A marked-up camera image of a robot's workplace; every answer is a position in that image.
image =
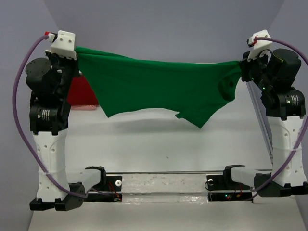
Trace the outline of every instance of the green t-shirt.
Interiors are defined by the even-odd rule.
[[[235,98],[239,61],[218,64],[137,60],[77,47],[79,69],[107,117],[165,108],[201,128]]]

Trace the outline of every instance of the white table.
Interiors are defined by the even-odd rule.
[[[107,119],[100,109],[72,111],[67,168],[104,166],[107,172],[122,173],[215,171],[233,164],[272,168],[246,84],[239,82],[236,100],[217,111],[202,129],[174,115],[171,111],[151,109]],[[293,197],[257,198],[254,204],[208,203],[204,194],[166,194],[146,199],[127,196],[122,203],[84,203],[70,212],[34,212],[29,231],[41,230],[303,231],[305,228]]]

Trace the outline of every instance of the purple cable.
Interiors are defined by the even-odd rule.
[[[67,189],[65,189],[64,187],[62,187],[48,172],[48,170],[46,169],[46,167],[44,166],[43,162],[40,160],[38,154],[36,153],[36,151],[32,148],[30,142],[28,141],[28,139],[26,138],[24,132],[23,132],[23,129],[20,125],[20,122],[19,122],[19,119],[18,119],[18,114],[17,114],[17,103],[16,103],[16,98],[17,98],[17,89],[18,89],[18,84],[19,84],[19,81],[20,81],[20,78],[21,78],[21,75],[22,75],[22,72],[26,66],[26,63],[28,61],[28,59],[30,58],[32,52],[34,51],[34,49],[38,46],[38,44],[40,42],[42,42],[43,40],[46,40],[48,38],[48,35],[44,35],[44,36],[41,36],[40,38],[38,38],[34,43],[33,45],[30,47],[29,51],[27,52],[27,54],[25,55],[20,67],[19,67],[19,70],[17,72],[17,75],[16,75],[16,79],[15,79],[15,82],[14,82],[14,86],[13,86],[13,96],[12,96],[12,106],[13,106],[13,116],[14,116],[14,120],[15,120],[15,124],[16,124],[16,127],[17,127],[17,130],[21,136],[21,138],[23,139],[23,141],[25,142],[26,146],[28,147],[28,149],[30,150],[31,154],[33,155],[33,157],[35,158],[35,160],[37,161],[38,165],[40,166],[40,168],[43,170],[44,173],[46,173],[46,176],[47,178],[58,188],[60,189],[61,191],[67,193],[68,195],[71,195],[71,196],[76,196],[76,197],[80,197],[80,198],[87,198],[88,197],[88,193],[90,190],[88,190],[86,192],[85,195],[83,194],[79,194],[79,193],[75,193],[75,192],[71,192]],[[101,193],[100,191],[96,191],[98,194],[101,194],[101,195],[110,195],[110,194],[104,194],[104,193]]]

